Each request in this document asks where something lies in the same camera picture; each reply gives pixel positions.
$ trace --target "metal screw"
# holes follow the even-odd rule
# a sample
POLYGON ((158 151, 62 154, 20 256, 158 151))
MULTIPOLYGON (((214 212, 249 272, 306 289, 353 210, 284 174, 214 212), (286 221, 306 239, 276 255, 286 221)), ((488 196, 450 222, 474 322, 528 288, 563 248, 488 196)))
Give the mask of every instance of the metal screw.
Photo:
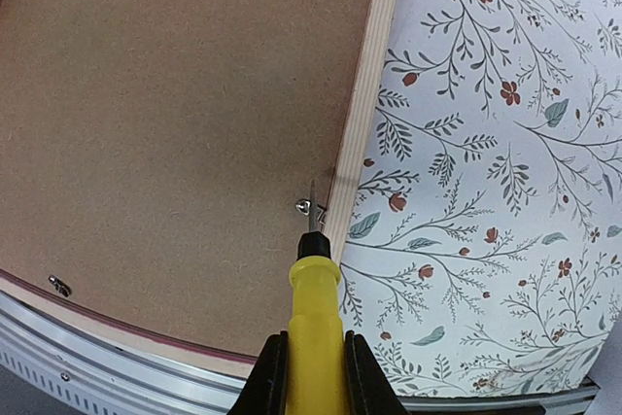
POLYGON ((58 279, 56 276, 54 275, 48 276, 48 281, 50 282, 50 284, 54 286, 56 291, 62 296, 68 297, 69 295, 71 295, 71 288, 67 284, 62 282, 60 279, 58 279))
MULTIPOLYGON (((308 216, 311 211, 311 200, 308 198, 301 198, 295 203, 295 210, 303 216, 308 216)), ((318 206, 318 224, 324 226, 324 222, 327 216, 327 208, 324 206, 318 206)))

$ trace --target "yellow screwdriver handle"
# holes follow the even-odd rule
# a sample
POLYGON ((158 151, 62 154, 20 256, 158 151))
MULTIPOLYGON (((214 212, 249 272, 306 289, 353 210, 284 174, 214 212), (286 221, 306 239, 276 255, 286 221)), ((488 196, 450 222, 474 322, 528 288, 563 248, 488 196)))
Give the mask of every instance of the yellow screwdriver handle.
POLYGON ((306 257, 290 269, 294 311, 289 326, 286 415, 348 415, 339 267, 306 257))

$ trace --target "red edge trim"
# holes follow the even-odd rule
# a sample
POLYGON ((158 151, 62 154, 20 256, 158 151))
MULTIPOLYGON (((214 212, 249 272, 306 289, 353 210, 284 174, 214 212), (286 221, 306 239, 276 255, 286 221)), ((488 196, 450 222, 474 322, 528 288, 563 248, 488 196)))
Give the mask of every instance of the red edge trim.
POLYGON ((78 305, 76 303, 72 303, 70 301, 62 299, 54 294, 44 291, 43 289, 39 289, 38 287, 33 286, 32 284, 29 284, 22 279, 19 279, 17 276, 14 276, 13 274, 5 271, 4 269, 0 269, 0 277, 6 279, 7 281, 11 282, 12 284, 15 284, 18 287, 21 287, 22 289, 25 289, 28 292, 38 295, 41 298, 44 298, 45 300, 52 301, 57 305, 67 308, 80 315, 86 316, 87 318, 90 318, 94 321, 102 323, 111 328, 130 332, 135 335, 139 335, 141 337, 152 340, 153 342, 156 342, 158 344, 170 345, 172 347, 177 347, 180 349, 188 350, 190 352, 195 352, 197 354, 208 355, 210 357, 216 357, 218 359, 223 359, 223 360, 227 360, 230 362, 255 364, 255 361, 257 360, 256 357, 252 357, 250 355, 237 354, 234 352, 228 352, 227 350, 206 347, 204 345, 195 344, 192 342, 188 342, 186 340, 177 339, 175 337, 169 337, 164 334, 154 332, 152 330, 138 328, 137 326, 125 323, 123 321, 116 320, 114 318, 110 318, 106 315, 102 315, 101 313, 97 313, 96 311, 92 311, 92 310, 89 310, 88 308, 84 308, 83 306, 78 305))

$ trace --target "screwdriver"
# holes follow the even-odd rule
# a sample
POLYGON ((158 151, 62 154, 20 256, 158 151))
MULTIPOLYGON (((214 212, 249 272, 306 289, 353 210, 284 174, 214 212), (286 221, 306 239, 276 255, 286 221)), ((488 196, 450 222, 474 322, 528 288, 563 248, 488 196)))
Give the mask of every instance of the screwdriver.
POLYGON ((339 267, 330 241, 318 230, 318 203, 311 183, 309 231, 298 242, 290 270, 294 306, 289 331, 287 415, 349 413, 339 317, 339 267))

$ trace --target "wooden frame edge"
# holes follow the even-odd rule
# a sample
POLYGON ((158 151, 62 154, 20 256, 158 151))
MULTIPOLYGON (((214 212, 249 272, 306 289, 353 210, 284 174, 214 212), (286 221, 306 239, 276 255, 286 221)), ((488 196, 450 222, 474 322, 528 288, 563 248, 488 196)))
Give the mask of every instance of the wooden frame edge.
POLYGON ((384 57, 397 0, 371 0, 359 67, 348 118, 328 198, 324 234, 330 239, 332 259, 339 264, 350 226, 367 138, 373 121, 384 57))

